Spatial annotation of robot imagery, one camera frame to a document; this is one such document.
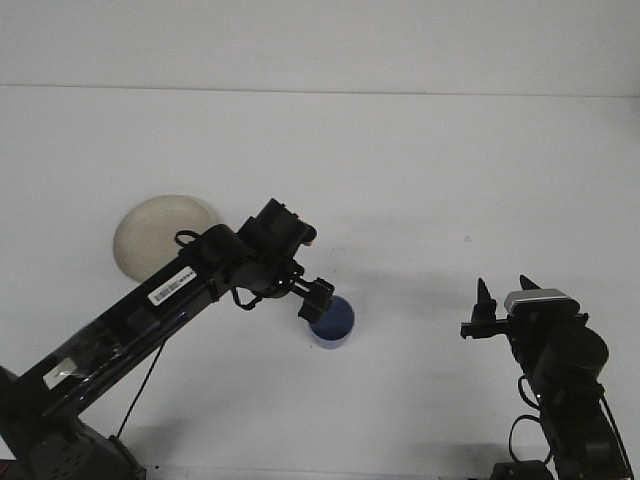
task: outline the sticker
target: sticker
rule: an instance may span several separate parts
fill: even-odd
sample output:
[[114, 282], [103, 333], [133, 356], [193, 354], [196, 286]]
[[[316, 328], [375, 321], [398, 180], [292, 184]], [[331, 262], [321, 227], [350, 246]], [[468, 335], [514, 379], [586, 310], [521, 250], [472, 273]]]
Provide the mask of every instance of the sticker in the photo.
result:
[[196, 272], [191, 267], [184, 267], [173, 277], [147, 295], [147, 298], [157, 307], [194, 278], [196, 278]]
[[47, 384], [47, 387], [49, 387], [49, 390], [53, 390], [62, 383], [63, 380], [73, 375], [77, 369], [78, 366], [76, 365], [76, 362], [70, 358], [65, 358], [58, 365], [53, 367], [49, 373], [42, 377], [42, 379], [44, 380], [44, 383]]

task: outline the white wall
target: white wall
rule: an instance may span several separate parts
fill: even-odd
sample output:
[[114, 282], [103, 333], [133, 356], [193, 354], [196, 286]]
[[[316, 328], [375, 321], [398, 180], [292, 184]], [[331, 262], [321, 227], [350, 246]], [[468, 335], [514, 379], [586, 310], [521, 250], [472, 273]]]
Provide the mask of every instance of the white wall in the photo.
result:
[[0, 83], [640, 95], [637, 0], [0, 3]]

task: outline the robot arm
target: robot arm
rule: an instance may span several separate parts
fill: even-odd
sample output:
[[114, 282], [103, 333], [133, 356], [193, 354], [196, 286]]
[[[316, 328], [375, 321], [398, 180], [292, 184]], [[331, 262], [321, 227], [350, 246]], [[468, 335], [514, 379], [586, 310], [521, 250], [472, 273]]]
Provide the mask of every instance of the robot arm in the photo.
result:
[[[601, 408], [602, 403], [608, 411], [604, 388], [597, 382], [608, 359], [607, 345], [586, 327], [588, 315], [579, 313], [577, 301], [559, 290], [540, 288], [524, 276], [520, 283], [522, 290], [505, 300], [507, 318], [497, 320], [496, 302], [480, 279], [478, 302], [471, 322], [462, 324], [462, 336], [507, 336], [536, 397], [537, 405], [527, 403], [539, 410], [537, 421], [549, 443], [558, 478], [629, 478], [631, 467], [621, 439], [612, 418]], [[552, 477], [542, 462], [516, 461], [497, 464], [491, 478]]]
[[[193, 241], [185, 244], [181, 237]], [[209, 304], [236, 289], [255, 300], [294, 291], [299, 315], [317, 322], [331, 305], [333, 286], [302, 280], [294, 260], [316, 236], [284, 205], [271, 200], [234, 233], [216, 225], [179, 232], [177, 258], [21, 377], [0, 370], [0, 433], [19, 464], [0, 479], [138, 480], [144, 470], [115, 438], [101, 437], [78, 415]]]

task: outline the beige bowl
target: beige bowl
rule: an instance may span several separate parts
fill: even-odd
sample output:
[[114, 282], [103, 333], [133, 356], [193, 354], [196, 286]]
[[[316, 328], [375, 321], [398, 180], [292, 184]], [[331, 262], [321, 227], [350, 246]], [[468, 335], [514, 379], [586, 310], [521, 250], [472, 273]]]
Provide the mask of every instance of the beige bowl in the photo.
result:
[[186, 195], [162, 195], [141, 203], [120, 222], [113, 256], [122, 272], [142, 282], [173, 260], [178, 230], [202, 233], [220, 223], [206, 203]]

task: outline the wire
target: wire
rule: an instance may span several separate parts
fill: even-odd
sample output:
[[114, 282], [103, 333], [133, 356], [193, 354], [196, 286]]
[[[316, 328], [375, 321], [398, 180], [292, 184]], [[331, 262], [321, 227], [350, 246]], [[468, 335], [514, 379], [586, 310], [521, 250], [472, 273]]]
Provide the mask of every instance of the wire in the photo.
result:
[[520, 393], [520, 398], [522, 398], [522, 401], [524, 403], [526, 403], [527, 405], [529, 405], [531, 408], [535, 409], [535, 410], [540, 410], [540, 406], [536, 405], [533, 400], [531, 400], [529, 397], [527, 397], [527, 394], [524, 391], [524, 381], [526, 380], [526, 376], [522, 375], [519, 379], [518, 379], [518, 392]]
[[233, 297], [234, 303], [240, 308], [242, 308], [243, 310], [253, 310], [254, 308], [256, 308], [256, 305], [262, 301], [262, 298], [263, 298], [259, 295], [256, 295], [255, 298], [251, 300], [249, 303], [243, 304], [242, 301], [240, 300], [240, 294], [238, 293], [237, 288], [231, 289], [231, 296]]
[[[511, 455], [511, 458], [516, 463], [520, 463], [522, 460], [520, 460], [516, 456], [515, 452], [513, 451], [513, 430], [516, 428], [516, 425], [520, 423], [522, 420], [531, 420], [532, 422], [536, 422], [538, 425], [540, 425], [540, 419], [538, 417], [534, 417], [533, 415], [520, 415], [513, 422], [513, 425], [511, 425], [511, 431], [509, 431], [509, 455]], [[547, 465], [552, 458], [553, 458], [553, 455], [551, 453], [551, 450], [549, 450], [549, 453], [547, 454], [547, 458], [544, 459], [544, 464]]]
[[[174, 236], [173, 236], [173, 241], [176, 242], [179, 246], [181, 247], [186, 247], [187, 245], [189, 245], [192, 241], [197, 240], [198, 237], [200, 235], [198, 235], [196, 232], [194, 232], [193, 230], [179, 230]], [[191, 238], [191, 242], [184, 242], [182, 240], [182, 238], [180, 237], [190, 237]]]
[[602, 395], [602, 398], [600, 400], [602, 401], [604, 409], [607, 411], [607, 416], [609, 417], [609, 422], [611, 423], [611, 427], [613, 428], [613, 433], [615, 434], [616, 441], [618, 442], [618, 446], [620, 447], [620, 452], [622, 453], [624, 463], [629, 469], [629, 478], [631, 480], [634, 480], [633, 469], [631, 468], [631, 462], [629, 461], [629, 456], [627, 455], [627, 449], [624, 448], [624, 443], [622, 443], [622, 436], [620, 435], [620, 430], [618, 430], [616, 421], [613, 419], [613, 413], [611, 413], [611, 409], [609, 408], [609, 404], [607, 403], [607, 399], [604, 397], [604, 395]]
[[144, 380], [142, 381], [142, 385], [140, 386], [140, 390], [138, 390], [138, 393], [136, 394], [135, 398], [133, 399], [133, 402], [131, 402], [131, 405], [129, 406], [129, 410], [127, 411], [127, 414], [124, 416], [124, 420], [122, 421], [122, 425], [120, 425], [120, 429], [118, 430], [116, 438], [120, 438], [120, 435], [122, 434], [122, 430], [124, 430], [124, 426], [126, 425], [127, 420], [129, 420], [129, 417], [131, 416], [131, 412], [133, 411], [133, 408], [136, 406], [136, 403], [138, 402], [138, 399], [142, 395], [142, 391], [144, 390], [144, 387], [147, 386], [147, 382], [149, 381], [149, 377], [151, 377], [151, 373], [153, 372], [153, 369], [155, 368], [156, 363], [158, 363], [158, 358], [160, 358], [160, 354], [162, 353], [162, 349], [164, 348], [165, 343], [167, 343], [166, 340], [163, 341], [160, 344], [160, 348], [158, 349], [158, 353], [156, 353], [156, 356], [153, 359], [153, 362], [151, 363], [151, 366], [149, 367], [149, 371], [147, 372], [147, 375], [144, 377]]

